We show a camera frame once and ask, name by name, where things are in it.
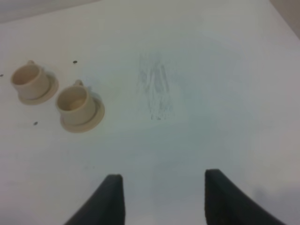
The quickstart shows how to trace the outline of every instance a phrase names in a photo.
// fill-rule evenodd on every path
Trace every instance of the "scribble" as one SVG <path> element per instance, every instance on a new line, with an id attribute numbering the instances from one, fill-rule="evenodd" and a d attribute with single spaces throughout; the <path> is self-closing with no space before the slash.
<path id="1" fill-rule="evenodd" d="M 172 114 L 169 82 L 159 53 L 140 55 L 137 87 L 146 99 L 152 120 L 165 120 Z"/>

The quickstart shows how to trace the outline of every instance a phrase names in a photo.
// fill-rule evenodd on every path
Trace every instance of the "cup handle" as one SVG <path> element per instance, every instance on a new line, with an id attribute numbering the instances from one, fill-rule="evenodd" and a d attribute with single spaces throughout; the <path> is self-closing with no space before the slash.
<path id="1" fill-rule="evenodd" d="M 81 80 L 77 80 L 73 86 L 83 86 L 83 82 Z"/>
<path id="2" fill-rule="evenodd" d="M 29 60 L 29 61 L 27 62 L 27 65 L 32 65 L 32 64 L 34 64 L 34 61 L 32 61 L 32 60 Z"/>

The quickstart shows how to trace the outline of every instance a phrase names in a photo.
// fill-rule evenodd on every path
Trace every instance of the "table surface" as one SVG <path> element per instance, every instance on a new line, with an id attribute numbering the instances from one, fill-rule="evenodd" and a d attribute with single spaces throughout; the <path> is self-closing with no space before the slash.
<path id="1" fill-rule="evenodd" d="M 72 134 L 57 94 L 22 105 L 10 77 L 28 60 L 59 91 L 82 79 L 103 121 Z M 102 0 L 1 24 L 0 219 L 62 225 L 120 173 L 128 225 L 204 225 L 204 172 L 219 168 L 297 225 L 299 70 L 267 0 Z"/>

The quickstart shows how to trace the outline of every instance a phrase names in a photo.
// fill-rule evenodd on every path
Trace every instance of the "wall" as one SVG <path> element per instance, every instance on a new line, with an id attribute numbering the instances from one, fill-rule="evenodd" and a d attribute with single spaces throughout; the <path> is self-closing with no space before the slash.
<path id="1" fill-rule="evenodd" d="M 0 23 L 95 1 L 97 0 L 0 0 Z"/>

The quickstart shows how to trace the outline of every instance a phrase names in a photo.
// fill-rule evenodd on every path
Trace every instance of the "cup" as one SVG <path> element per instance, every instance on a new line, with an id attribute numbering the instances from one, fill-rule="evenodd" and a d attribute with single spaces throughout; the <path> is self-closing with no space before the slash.
<path id="1" fill-rule="evenodd" d="M 83 125 L 96 114 L 95 101 L 80 80 L 59 94 L 56 107 L 63 123 L 69 126 Z"/>
<path id="2" fill-rule="evenodd" d="M 44 70 L 31 60 L 13 73 L 11 84 L 19 93 L 19 98 L 24 100 L 41 98 L 50 88 Z"/>

